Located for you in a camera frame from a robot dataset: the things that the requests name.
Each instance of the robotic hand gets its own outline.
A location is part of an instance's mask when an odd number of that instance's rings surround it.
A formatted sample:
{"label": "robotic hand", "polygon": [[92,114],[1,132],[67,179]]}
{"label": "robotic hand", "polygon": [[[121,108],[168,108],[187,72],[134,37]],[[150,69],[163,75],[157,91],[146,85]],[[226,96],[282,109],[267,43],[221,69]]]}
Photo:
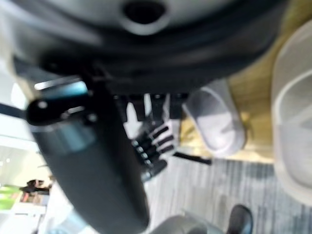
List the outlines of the robotic hand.
{"label": "robotic hand", "polygon": [[[29,98],[26,120],[59,184],[100,233],[136,234],[149,212],[123,128],[132,102],[155,121],[187,94],[251,64],[287,0],[2,0],[2,31]],[[92,199],[85,199],[96,188]]]}

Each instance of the white wall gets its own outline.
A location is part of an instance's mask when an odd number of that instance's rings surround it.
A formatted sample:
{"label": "white wall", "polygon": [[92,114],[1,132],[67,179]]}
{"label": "white wall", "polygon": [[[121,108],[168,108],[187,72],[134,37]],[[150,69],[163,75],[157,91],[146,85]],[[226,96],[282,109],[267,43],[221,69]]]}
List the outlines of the white wall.
{"label": "white wall", "polygon": [[24,187],[31,179],[42,179],[48,182],[51,175],[41,155],[20,149],[0,146],[0,183]]}

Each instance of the screw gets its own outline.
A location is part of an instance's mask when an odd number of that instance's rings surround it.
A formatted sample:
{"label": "screw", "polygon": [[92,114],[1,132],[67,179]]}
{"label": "screw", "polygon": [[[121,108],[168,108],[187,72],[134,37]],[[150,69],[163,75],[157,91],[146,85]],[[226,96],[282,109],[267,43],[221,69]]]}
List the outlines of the screw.
{"label": "screw", "polygon": [[40,101],[38,102],[38,107],[41,109],[45,109],[48,107],[48,103],[46,101]]}
{"label": "screw", "polygon": [[87,118],[90,122],[96,122],[98,120],[98,116],[96,114],[89,114]]}

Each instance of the gray plastic part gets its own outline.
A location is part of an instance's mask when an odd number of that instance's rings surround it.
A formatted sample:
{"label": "gray plastic part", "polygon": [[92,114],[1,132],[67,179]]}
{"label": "gray plastic part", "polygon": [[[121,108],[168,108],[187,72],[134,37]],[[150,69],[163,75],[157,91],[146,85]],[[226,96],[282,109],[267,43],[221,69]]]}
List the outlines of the gray plastic part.
{"label": "gray plastic part", "polygon": [[150,234],[224,234],[220,229],[194,216],[173,216]]}
{"label": "gray plastic part", "polygon": [[231,156],[243,148],[245,129],[226,79],[211,82],[192,93],[183,108],[213,156]]}

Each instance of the white plastic part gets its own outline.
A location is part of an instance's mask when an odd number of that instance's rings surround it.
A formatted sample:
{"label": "white plastic part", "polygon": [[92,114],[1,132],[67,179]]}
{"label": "white plastic part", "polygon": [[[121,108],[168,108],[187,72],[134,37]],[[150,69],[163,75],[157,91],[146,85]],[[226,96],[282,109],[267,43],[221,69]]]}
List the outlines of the white plastic part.
{"label": "white plastic part", "polygon": [[278,55],[272,117],[276,175],[289,195],[312,206],[312,21]]}
{"label": "white plastic part", "polygon": [[243,148],[245,130],[226,79],[192,93],[183,108],[213,156],[231,156]]}

